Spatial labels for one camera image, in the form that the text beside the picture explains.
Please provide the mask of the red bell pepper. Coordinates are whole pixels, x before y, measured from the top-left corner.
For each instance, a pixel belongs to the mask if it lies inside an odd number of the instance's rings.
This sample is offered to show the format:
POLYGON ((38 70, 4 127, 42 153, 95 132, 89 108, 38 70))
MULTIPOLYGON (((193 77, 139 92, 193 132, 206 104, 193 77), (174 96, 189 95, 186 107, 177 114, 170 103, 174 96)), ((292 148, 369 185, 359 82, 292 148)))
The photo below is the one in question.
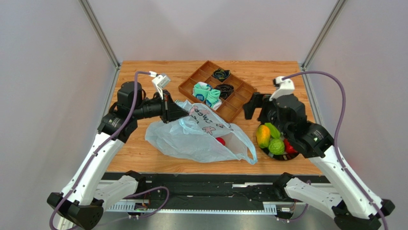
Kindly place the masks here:
POLYGON ((284 139, 283 140, 284 145, 285 145, 285 152, 288 154, 294 154, 294 153, 298 153, 294 147, 289 143, 288 139, 284 139))

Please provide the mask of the red apple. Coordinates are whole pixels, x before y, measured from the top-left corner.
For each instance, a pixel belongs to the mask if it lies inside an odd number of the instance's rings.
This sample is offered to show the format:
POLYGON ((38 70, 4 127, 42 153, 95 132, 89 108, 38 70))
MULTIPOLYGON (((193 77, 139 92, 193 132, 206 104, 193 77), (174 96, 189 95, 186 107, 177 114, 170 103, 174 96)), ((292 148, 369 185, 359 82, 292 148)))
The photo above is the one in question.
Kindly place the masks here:
POLYGON ((223 138, 218 137, 218 138, 216 138, 216 140, 217 140, 220 144, 222 144, 223 146, 226 146, 226 142, 225 142, 225 140, 224 140, 223 138))

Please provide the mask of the light green starfruit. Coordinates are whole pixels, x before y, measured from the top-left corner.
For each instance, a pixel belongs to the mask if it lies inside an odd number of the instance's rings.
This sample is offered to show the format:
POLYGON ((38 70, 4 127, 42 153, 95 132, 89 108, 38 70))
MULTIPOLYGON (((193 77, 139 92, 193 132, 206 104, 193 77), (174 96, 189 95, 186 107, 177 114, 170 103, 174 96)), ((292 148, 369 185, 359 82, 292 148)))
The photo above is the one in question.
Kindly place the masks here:
POLYGON ((273 139, 281 138, 281 132, 272 123, 264 123, 264 125, 270 130, 273 139))

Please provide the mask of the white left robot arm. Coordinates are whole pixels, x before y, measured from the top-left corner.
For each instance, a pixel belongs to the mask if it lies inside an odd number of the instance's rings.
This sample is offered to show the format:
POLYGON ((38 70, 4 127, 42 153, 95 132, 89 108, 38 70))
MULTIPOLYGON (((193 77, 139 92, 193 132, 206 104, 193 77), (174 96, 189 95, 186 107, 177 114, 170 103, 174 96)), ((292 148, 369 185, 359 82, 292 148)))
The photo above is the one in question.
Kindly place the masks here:
POLYGON ((122 84, 117 102, 102 118, 84 162, 61 192, 49 195, 47 203, 57 214, 72 222, 74 229, 93 229, 103 213, 121 199, 148 193, 146 178, 135 171, 128 171, 116 182, 97 190, 112 159, 137 129, 138 121, 159 117, 167 124, 188 114, 173 101, 167 90, 156 92, 149 99, 139 82, 122 84))

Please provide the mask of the black round plate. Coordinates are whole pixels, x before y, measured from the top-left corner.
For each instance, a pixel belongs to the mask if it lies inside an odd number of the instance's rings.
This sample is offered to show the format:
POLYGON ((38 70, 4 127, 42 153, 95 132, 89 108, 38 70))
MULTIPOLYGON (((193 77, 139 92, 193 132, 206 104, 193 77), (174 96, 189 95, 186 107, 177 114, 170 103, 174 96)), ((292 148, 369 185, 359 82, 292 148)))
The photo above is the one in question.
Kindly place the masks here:
MULTIPOLYGON (((285 137, 283 136, 283 134, 281 133, 281 140, 284 140, 285 137)), ((270 158, 273 158, 275 160, 279 160, 279 161, 288 161, 288 160, 292 160, 294 158, 296 158, 299 153, 294 153, 294 154, 288 154, 288 153, 284 153, 283 155, 273 155, 269 152, 268 147, 261 149, 267 156, 269 156, 270 158)))

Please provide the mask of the left aluminium frame post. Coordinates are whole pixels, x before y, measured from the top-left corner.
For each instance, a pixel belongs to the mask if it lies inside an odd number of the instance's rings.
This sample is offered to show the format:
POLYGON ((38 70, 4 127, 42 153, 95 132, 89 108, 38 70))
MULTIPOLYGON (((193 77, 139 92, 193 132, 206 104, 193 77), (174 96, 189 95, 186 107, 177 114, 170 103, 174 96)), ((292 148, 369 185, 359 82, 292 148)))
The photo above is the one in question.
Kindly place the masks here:
POLYGON ((116 54, 113 51, 112 46, 110 45, 107 36, 105 35, 99 20, 94 12, 94 10, 92 9, 92 6, 90 4, 90 2, 88 0, 79 0, 79 3, 85 13, 85 15, 87 16, 89 22, 91 23, 98 39, 100 40, 106 54, 108 55, 109 60, 111 61, 111 63, 113 64, 113 66, 115 67, 115 69, 119 69, 121 64, 116 56, 116 54))

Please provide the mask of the green custard apple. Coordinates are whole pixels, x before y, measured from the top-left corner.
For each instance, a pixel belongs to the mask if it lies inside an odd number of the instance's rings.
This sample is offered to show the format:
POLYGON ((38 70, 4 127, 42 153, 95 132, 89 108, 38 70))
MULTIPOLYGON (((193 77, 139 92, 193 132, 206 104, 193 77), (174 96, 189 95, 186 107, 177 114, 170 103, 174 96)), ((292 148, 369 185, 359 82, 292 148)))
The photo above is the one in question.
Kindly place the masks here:
POLYGON ((268 150, 273 155, 283 155, 285 153, 285 144, 281 139, 273 138, 270 140, 268 150))

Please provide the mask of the right aluminium frame post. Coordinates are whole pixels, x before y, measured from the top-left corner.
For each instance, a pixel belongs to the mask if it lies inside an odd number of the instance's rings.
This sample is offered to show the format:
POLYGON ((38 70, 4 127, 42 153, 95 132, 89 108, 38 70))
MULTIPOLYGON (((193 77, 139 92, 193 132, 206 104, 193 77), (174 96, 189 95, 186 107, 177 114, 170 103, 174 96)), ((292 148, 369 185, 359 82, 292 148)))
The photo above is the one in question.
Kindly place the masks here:
POLYGON ((313 59, 318 53, 320 47, 323 45, 326 37, 328 36, 331 28, 336 22, 337 18, 340 16, 343 8, 345 7, 347 0, 337 0, 333 9, 331 10, 328 18, 326 19, 323 27, 321 28, 318 36, 316 37, 313 45, 311 46, 305 60, 302 62, 302 70, 306 70, 312 64, 313 59))

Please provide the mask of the yellow green mango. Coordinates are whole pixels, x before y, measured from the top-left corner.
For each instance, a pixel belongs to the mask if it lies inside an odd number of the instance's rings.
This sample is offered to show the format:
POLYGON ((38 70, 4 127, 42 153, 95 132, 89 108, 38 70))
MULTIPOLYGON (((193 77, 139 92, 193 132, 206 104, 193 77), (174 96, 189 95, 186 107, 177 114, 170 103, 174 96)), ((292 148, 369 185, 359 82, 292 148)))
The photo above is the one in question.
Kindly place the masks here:
POLYGON ((256 130, 257 144, 261 149, 267 148, 271 140, 271 131, 266 125, 260 125, 256 130))

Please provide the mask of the light blue printed plastic bag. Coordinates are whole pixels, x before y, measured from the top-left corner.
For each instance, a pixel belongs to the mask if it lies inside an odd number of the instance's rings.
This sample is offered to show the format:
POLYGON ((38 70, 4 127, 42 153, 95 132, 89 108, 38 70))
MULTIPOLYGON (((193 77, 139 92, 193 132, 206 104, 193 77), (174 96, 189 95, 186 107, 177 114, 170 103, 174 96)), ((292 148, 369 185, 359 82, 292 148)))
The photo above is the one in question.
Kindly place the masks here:
POLYGON ((224 121, 202 103, 176 101, 189 115, 165 124, 151 123, 145 140, 167 156, 200 163, 245 160, 257 163, 256 148, 236 124, 224 121), (216 138, 225 140, 226 146, 216 138))

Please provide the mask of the aluminium frame post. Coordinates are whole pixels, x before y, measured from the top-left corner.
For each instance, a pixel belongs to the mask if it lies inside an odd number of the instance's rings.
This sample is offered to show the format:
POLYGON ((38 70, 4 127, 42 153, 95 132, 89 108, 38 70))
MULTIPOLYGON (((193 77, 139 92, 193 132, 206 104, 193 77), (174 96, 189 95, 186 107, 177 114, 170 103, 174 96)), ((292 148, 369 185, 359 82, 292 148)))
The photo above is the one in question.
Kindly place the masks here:
POLYGON ((109 60, 111 61, 111 63, 113 64, 113 66, 115 67, 115 69, 119 69, 121 64, 116 56, 116 54, 113 51, 112 46, 110 45, 107 36, 105 35, 99 20, 94 12, 94 10, 92 9, 92 6, 90 4, 90 2, 88 0, 79 0, 79 3, 85 13, 85 15, 87 16, 89 22, 91 23, 98 39, 100 40, 106 54, 108 55, 109 60))
POLYGON ((345 7, 347 0, 337 0, 333 9, 331 10, 328 18, 326 19, 323 27, 321 28, 318 36, 316 37, 313 45, 311 46, 305 60, 302 62, 302 70, 306 70, 312 64, 313 59, 318 53, 320 47, 323 45, 326 37, 328 36, 331 28, 336 22, 337 18, 340 16, 343 8, 345 7))

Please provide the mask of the brown wooden divided tray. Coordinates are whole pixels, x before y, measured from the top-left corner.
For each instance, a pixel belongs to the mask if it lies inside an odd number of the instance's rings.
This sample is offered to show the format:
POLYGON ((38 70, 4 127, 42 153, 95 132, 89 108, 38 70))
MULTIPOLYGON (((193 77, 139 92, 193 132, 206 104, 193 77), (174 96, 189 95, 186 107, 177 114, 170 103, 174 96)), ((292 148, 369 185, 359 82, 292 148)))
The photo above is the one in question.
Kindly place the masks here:
POLYGON ((179 92, 231 123, 257 89, 230 70, 207 61, 179 85, 179 92))

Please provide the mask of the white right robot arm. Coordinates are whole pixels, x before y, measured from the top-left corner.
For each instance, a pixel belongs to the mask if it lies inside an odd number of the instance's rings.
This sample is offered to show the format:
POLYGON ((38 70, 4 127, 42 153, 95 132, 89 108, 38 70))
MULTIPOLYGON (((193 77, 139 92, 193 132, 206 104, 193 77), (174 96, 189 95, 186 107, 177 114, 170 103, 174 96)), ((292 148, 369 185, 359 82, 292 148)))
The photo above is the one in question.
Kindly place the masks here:
POLYGON ((330 216, 342 230, 378 230, 385 227, 383 218, 395 209, 393 202, 381 199, 358 178, 335 148, 330 133, 322 125, 308 121, 305 105, 296 96, 290 94, 273 99, 269 94, 256 92, 243 105, 247 120, 252 119, 256 108, 261 109, 258 121, 274 125, 335 188, 335 192, 330 193, 285 172, 272 185, 276 196, 313 206, 330 216))

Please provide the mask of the teal white sock pair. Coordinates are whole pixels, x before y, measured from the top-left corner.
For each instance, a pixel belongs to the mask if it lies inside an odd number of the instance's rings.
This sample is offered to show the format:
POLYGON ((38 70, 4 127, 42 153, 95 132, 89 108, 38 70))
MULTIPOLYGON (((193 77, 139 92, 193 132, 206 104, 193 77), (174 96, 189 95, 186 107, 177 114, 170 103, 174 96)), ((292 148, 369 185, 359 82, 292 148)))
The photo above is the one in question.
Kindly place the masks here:
POLYGON ((196 83, 193 87, 192 95, 213 110, 217 110, 222 104, 220 99, 221 91, 214 89, 205 82, 196 83))

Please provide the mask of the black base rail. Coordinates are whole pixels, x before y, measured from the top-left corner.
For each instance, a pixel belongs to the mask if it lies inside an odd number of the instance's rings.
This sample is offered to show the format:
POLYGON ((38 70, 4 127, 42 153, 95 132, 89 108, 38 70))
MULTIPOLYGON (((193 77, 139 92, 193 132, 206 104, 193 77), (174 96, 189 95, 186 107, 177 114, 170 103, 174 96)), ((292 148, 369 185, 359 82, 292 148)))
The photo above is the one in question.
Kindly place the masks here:
POLYGON ((145 173, 143 190, 153 192, 117 202, 109 212, 275 215, 301 211, 305 203, 277 193, 277 174, 145 173))

